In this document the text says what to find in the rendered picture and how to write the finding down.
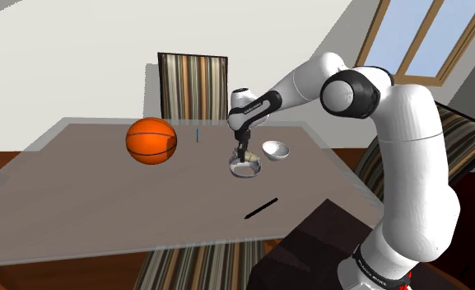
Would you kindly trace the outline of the black pen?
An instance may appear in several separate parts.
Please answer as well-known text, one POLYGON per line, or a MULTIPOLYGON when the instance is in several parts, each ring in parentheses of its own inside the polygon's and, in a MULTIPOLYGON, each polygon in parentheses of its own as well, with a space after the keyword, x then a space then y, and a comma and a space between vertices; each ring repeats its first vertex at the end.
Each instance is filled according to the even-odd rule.
POLYGON ((268 201, 267 203, 261 205, 260 207, 256 208, 254 211, 252 211, 251 213, 248 213, 247 215, 245 215, 244 219, 250 219, 251 217, 253 217, 254 215, 256 215, 257 213, 260 213, 261 211, 263 211, 265 208, 271 206, 272 204, 276 203, 278 201, 278 198, 274 198, 274 199, 271 199, 270 201, 268 201))

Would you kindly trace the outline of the white shallow bowl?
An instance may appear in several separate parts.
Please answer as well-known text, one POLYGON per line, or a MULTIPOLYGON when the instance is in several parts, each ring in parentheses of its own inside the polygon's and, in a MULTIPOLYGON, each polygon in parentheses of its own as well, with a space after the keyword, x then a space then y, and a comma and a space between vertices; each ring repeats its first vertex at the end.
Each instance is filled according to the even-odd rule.
POLYGON ((229 160, 229 168, 233 176, 237 178, 253 178, 262 170, 261 160, 245 161, 238 156, 237 149, 232 152, 229 160))

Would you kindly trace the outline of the grey table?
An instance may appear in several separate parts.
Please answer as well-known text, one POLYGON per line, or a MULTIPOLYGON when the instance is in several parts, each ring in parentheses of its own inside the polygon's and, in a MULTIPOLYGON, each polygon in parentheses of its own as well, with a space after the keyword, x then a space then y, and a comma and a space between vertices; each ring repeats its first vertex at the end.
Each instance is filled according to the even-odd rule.
POLYGON ((307 124, 254 128, 252 152, 277 140, 290 154, 263 158, 245 179, 230 172, 236 142, 223 121, 174 121, 177 149, 154 166, 129 156, 130 124, 62 119, 0 169, 0 265, 283 237, 326 199, 369 227, 382 217, 382 203, 307 124))

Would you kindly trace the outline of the wooden framed window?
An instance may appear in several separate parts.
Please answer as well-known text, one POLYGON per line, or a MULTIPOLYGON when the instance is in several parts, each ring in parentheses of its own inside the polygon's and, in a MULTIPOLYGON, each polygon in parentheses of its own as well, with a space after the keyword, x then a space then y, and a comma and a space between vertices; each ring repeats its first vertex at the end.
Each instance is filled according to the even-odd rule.
POLYGON ((441 87, 475 37, 475 0, 380 0, 357 66, 441 87))

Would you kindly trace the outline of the dark robot stand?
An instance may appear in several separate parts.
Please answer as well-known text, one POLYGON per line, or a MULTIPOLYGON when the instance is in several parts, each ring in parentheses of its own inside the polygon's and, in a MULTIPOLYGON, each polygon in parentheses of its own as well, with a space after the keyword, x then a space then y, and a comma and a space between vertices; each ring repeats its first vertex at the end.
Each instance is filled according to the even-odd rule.
POLYGON ((370 232, 326 199, 252 268, 246 290, 342 290, 338 264, 370 232))

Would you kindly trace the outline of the orange basketball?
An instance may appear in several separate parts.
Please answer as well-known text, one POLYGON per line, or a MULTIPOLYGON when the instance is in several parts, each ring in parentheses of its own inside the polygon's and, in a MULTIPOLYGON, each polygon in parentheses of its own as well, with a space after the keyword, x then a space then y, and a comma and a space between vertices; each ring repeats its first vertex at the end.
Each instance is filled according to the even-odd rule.
POLYGON ((134 160, 146 165, 158 165, 173 156, 178 139, 174 128, 167 121, 146 117, 128 129, 125 142, 134 160))

